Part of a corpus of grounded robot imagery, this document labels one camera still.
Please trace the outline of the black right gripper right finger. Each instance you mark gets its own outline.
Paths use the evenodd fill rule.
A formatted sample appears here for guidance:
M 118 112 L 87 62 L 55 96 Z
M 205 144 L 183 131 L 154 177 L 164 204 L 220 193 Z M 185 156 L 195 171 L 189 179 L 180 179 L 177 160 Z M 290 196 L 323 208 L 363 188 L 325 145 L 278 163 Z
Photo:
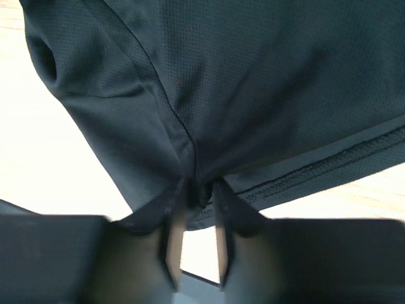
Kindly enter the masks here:
M 404 223 L 269 219 L 224 181 L 213 186 L 227 303 L 403 303 Z

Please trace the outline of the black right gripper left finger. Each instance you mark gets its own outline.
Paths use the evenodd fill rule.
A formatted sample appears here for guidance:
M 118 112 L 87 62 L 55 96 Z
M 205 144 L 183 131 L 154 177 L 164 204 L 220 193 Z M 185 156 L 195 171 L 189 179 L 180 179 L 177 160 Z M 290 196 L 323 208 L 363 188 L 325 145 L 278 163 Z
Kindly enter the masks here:
M 2 215 L 2 303 L 170 303 L 178 289 L 188 182 L 130 216 Z

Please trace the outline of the black t shirt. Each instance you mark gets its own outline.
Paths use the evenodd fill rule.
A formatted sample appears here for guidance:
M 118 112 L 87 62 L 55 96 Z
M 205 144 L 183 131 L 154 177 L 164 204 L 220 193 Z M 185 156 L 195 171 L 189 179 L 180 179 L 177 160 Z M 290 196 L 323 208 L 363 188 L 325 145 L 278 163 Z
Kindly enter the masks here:
M 403 1 L 22 1 L 32 63 L 131 210 L 263 210 L 404 162 Z

